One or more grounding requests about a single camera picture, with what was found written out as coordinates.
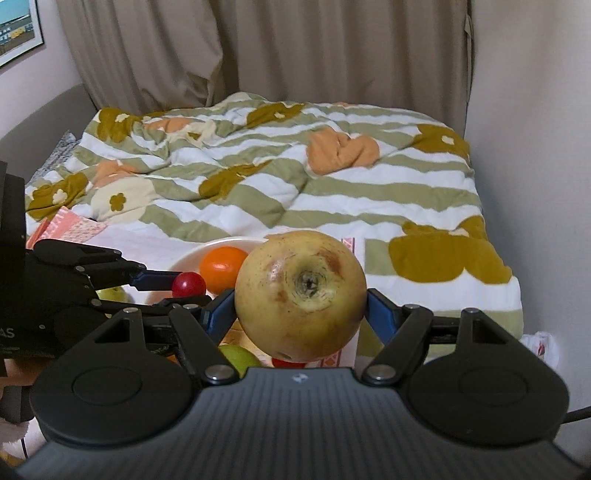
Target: framed picture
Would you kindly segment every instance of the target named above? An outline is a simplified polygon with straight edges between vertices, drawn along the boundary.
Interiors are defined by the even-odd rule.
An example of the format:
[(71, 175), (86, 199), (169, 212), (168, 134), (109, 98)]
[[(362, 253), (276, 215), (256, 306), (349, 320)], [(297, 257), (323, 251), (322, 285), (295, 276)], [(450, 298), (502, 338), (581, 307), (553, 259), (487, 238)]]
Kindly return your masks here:
[(0, 68), (39, 45), (37, 0), (0, 0)]

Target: plastic bag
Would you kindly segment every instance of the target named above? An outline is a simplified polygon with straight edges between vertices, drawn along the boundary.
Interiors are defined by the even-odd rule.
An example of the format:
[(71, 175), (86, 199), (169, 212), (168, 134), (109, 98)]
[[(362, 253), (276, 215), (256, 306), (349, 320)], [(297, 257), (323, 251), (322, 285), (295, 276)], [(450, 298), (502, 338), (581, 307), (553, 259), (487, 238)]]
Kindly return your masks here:
[(552, 369), (558, 367), (560, 355), (554, 337), (548, 332), (524, 335), (520, 342)]

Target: bed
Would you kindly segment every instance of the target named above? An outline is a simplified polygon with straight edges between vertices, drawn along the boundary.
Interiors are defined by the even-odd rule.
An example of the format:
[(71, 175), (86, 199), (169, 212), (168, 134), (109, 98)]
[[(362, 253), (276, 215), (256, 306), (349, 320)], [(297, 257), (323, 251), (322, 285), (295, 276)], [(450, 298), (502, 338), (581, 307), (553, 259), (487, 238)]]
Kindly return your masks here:
[[(469, 145), (417, 112), (246, 92), (142, 117), (106, 108), (26, 194), (29, 235), (67, 207), (138, 241), (178, 241), (169, 247), (177, 256), (187, 245), (290, 229), (353, 238), (368, 287), (396, 304), (441, 315), (478, 307), (523, 334), (519, 282), (488, 242)], [(168, 265), (161, 253), (152, 259), (156, 251), (132, 260), (174, 262), (174, 252)], [(380, 347), (364, 325), (358, 355)]]

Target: green apple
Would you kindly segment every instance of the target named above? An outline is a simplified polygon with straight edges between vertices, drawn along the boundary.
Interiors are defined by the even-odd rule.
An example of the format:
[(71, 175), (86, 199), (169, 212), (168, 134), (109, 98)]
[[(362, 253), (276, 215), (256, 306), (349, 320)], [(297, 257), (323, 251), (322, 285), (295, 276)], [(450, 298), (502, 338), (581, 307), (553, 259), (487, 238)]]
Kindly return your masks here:
[(225, 345), (219, 346), (220, 351), (224, 354), (224, 356), (228, 359), (228, 361), (232, 364), (232, 366), (238, 370), (240, 374), (240, 378), (244, 377), (246, 374), (246, 369), (248, 367), (261, 367), (261, 361), (249, 350), (246, 350), (244, 347), (240, 345), (233, 345), (231, 343), (227, 343)]
[(122, 301), (124, 303), (128, 301), (128, 296), (123, 287), (112, 287), (105, 288), (103, 290), (97, 290), (96, 294), (101, 300)]

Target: gray sofa armrest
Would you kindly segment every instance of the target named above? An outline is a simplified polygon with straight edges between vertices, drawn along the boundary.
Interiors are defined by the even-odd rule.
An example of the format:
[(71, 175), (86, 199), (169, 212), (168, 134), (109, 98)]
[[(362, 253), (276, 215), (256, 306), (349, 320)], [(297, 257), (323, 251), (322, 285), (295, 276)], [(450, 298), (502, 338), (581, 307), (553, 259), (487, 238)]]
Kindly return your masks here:
[(28, 181), (62, 135), (70, 130), (80, 138), (96, 111), (84, 86), (72, 87), (0, 138), (0, 160), (8, 163), (8, 173)]

